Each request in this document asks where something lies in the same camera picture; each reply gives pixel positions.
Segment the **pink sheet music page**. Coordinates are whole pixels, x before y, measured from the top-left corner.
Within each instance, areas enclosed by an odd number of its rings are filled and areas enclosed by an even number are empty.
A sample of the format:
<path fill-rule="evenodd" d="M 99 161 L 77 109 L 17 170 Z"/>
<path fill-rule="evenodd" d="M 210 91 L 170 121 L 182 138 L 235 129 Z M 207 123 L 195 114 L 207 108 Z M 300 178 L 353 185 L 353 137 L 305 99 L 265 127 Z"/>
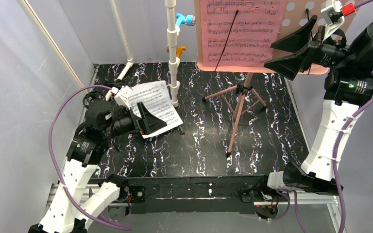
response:
<path fill-rule="evenodd" d="M 201 0 L 205 67 L 258 67 L 272 58 L 286 0 Z"/>

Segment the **pink music stand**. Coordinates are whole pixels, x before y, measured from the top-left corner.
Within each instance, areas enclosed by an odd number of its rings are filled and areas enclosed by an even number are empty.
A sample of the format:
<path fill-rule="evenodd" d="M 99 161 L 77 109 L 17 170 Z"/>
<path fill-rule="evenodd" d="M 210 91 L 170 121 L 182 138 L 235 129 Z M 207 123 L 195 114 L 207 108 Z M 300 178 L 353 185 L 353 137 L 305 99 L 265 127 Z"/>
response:
<path fill-rule="evenodd" d="M 266 73 L 267 60 L 285 56 L 272 42 L 318 19 L 312 32 L 326 24 L 330 10 L 353 0 L 197 0 L 194 2 L 198 67 L 204 71 Z"/>

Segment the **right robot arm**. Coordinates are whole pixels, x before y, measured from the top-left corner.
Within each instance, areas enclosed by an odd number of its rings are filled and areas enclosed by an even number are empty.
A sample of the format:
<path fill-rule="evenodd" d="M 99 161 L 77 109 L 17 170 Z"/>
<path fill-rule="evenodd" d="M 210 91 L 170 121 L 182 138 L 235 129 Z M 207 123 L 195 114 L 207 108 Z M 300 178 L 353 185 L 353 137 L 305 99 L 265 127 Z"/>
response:
<path fill-rule="evenodd" d="M 373 96 L 373 22 L 347 45 L 346 38 L 335 41 L 320 26 L 312 33 L 317 16 L 271 47 L 288 52 L 264 66 L 293 80 L 313 64 L 329 68 L 325 79 L 322 119 L 313 146 L 301 165 L 289 163 L 280 172 L 263 178 L 259 190 L 297 190 L 319 195 L 338 195 L 334 175 L 359 110 Z"/>

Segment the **white sheet music page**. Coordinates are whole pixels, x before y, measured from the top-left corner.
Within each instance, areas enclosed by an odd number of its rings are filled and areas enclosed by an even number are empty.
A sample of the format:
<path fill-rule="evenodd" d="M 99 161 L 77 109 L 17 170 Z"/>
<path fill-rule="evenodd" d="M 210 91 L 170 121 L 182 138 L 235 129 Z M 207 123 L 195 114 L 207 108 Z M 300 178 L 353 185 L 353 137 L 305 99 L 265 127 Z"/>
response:
<path fill-rule="evenodd" d="M 167 123 L 167 126 L 158 130 L 157 132 L 155 133 L 152 133 L 150 135 L 141 135 L 141 137 L 143 137 L 144 139 L 145 138 L 150 138 L 150 137 L 155 137 L 155 136 L 158 136 L 162 133 L 165 133 L 173 128 L 176 128 L 177 126 L 181 125 L 182 124 L 182 120 L 180 119 L 179 121 L 172 121 L 172 122 L 169 122 L 169 121 L 166 121 Z"/>
<path fill-rule="evenodd" d="M 172 105 L 165 81 L 137 84 L 132 88 L 129 102 L 133 113 L 140 117 L 137 103 L 141 102 L 155 117 L 164 121 L 179 121 L 180 117 Z"/>

